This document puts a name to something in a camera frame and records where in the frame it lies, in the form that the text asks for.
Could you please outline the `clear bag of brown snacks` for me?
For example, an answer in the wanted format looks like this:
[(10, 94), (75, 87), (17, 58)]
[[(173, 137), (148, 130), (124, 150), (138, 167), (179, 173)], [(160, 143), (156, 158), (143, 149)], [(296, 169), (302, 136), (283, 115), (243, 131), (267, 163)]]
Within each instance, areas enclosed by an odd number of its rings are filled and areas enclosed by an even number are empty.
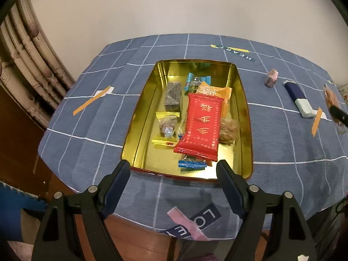
[[(327, 84), (324, 84), (324, 94), (325, 94), (325, 102), (326, 102), (326, 105), (327, 105), (327, 108), (329, 110), (329, 108), (334, 105), (336, 106), (337, 108), (340, 108), (340, 105), (339, 105), (339, 101), (337, 99), (337, 96), (335, 95), (335, 93), (329, 88), (329, 86)], [(344, 134), (346, 133), (346, 126), (344, 125), (338, 125), (336, 123), (336, 127), (337, 127), (337, 133), (338, 134)]]

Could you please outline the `navy and mint snack pack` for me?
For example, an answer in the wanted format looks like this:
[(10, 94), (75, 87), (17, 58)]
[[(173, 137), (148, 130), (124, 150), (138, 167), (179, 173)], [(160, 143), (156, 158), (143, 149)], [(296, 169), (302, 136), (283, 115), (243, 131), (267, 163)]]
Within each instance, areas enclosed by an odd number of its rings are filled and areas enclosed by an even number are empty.
[(284, 81), (283, 86), (288, 92), (290, 98), (298, 108), (300, 114), (304, 118), (314, 118), (317, 114), (316, 111), (313, 110), (311, 104), (308, 99), (304, 95), (304, 92), (298, 86), (298, 84), (294, 81)]

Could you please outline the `pink candy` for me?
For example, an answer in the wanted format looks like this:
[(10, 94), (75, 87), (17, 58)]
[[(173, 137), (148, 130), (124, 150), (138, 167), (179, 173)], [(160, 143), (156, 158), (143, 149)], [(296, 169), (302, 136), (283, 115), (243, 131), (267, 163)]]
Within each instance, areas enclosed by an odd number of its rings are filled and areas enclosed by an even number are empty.
[(265, 86), (268, 88), (273, 88), (275, 86), (276, 81), (278, 80), (278, 71), (276, 69), (271, 69), (267, 73), (267, 77), (265, 79)]

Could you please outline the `red snack packet gold print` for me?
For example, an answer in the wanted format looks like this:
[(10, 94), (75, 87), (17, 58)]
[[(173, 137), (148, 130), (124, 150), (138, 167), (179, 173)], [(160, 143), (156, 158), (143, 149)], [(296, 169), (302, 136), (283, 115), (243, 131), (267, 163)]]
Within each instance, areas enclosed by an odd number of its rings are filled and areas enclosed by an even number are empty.
[(173, 151), (217, 161), (223, 99), (198, 93), (188, 99), (185, 133)]

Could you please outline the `orange tape strip right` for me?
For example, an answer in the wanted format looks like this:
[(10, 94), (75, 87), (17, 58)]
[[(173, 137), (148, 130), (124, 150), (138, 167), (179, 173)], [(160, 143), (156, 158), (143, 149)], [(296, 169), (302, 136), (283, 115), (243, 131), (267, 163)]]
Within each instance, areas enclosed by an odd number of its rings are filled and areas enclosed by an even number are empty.
[(316, 114), (316, 117), (314, 119), (314, 123), (312, 125), (312, 128), (311, 128), (311, 134), (313, 137), (316, 136), (316, 133), (317, 133), (317, 130), (318, 130), (318, 126), (320, 124), (320, 120), (321, 120), (321, 115), (322, 115), (323, 111), (322, 109), (319, 107), (318, 110), (317, 110), (317, 114)]

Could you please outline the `orange tape strip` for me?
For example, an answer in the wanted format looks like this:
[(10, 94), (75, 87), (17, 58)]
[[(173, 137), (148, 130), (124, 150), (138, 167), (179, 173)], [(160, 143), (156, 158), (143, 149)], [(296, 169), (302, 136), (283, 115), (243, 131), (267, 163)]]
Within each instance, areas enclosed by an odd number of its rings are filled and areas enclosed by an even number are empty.
[(85, 103), (83, 103), (81, 106), (79, 106), (78, 108), (76, 108), (73, 111), (73, 116), (77, 115), (79, 112), (83, 111), (86, 107), (88, 107), (92, 102), (94, 102), (95, 100), (98, 100), (99, 98), (105, 96), (109, 90), (113, 88), (112, 86), (108, 86), (106, 87), (104, 90), (101, 91), (97, 91), (96, 94), (94, 96), (92, 96), (90, 99), (88, 99)]
[(318, 130), (318, 126), (320, 124), (320, 120), (321, 120), (321, 115), (322, 115), (323, 111), (322, 109), (319, 107), (318, 110), (317, 110), (317, 114), (316, 114), (316, 117), (314, 119), (314, 123), (312, 125), (312, 128), (311, 128), (311, 134), (313, 137), (316, 136), (316, 133), (317, 133), (317, 130)]

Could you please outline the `orange snack packet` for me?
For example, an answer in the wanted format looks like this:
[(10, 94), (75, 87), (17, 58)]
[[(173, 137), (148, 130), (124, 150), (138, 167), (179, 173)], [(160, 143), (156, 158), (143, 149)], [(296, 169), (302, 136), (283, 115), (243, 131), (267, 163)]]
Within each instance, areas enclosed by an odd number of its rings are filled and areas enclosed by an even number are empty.
[(208, 85), (206, 82), (202, 82), (196, 91), (198, 94), (216, 96), (223, 99), (221, 117), (227, 118), (230, 113), (230, 99), (232, 94), (232, 88), (230, 87), (214, 87)]

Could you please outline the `gold toffee tin box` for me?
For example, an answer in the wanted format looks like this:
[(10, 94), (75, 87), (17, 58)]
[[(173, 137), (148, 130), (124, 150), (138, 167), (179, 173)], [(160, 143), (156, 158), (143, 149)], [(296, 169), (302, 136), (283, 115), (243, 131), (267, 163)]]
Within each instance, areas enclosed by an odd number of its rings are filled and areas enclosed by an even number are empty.
[(209, 60), (158, 61), (137, 102), (122, 159), (136, 170), (216, 180), (225, 160), (247, 179), (253, 147), (247, 99), (236, 66)]

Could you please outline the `blue wrapped candy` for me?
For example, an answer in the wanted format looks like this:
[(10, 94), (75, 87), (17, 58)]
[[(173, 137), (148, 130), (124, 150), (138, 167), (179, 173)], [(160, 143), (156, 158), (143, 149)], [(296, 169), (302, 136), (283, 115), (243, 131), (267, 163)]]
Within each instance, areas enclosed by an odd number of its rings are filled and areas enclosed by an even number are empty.
[(197, 77), (193, 73), (189, 73), (186, 78), (184, 92), (189, 92), (190, 90), (196, 91), (202, 82), (206, 82), (211, 85), (211, 76)]

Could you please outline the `orange tape strip left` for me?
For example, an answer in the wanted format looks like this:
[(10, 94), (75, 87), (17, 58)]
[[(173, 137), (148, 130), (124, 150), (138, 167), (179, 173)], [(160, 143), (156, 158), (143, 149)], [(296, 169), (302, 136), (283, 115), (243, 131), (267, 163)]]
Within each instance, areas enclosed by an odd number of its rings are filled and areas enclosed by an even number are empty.
[(79, 106), (78, 108), (76, 108), (73, 111), (73, 116), (77, 115), (79, 112), (83, 111), (86, 107), (88, 107), (92, 102), (94, 102), (95, 100), (98, 100), (99, 98), (105, 96), (109, 90), (113, 88), (112, 86), (108, 86), (106, 87), (104, 90), (101, 91), (97, 91), (96, 94), (94, 96), (92, 96), (90, 99), (88, 99), (85, 103), (83, 103), (81, 106)]

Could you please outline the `dark grey snack bar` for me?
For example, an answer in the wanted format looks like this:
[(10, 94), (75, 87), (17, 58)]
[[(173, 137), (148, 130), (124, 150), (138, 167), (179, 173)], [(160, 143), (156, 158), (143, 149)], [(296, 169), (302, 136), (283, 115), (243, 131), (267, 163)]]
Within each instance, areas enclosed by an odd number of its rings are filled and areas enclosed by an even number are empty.
[(166, 111), (181, 111), (182, 86), (180, 82), (169, 82), (165, 94), (164, 107)]

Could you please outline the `beige patterned curtain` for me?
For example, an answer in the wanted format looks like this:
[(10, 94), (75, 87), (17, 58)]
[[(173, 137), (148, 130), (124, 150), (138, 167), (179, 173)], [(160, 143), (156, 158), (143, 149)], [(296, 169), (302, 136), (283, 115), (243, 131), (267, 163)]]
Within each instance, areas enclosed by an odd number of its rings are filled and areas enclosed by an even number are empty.
[(1, 86), (43, 128), (75, 81), (49, 43), (31, 0), (1, 22)]

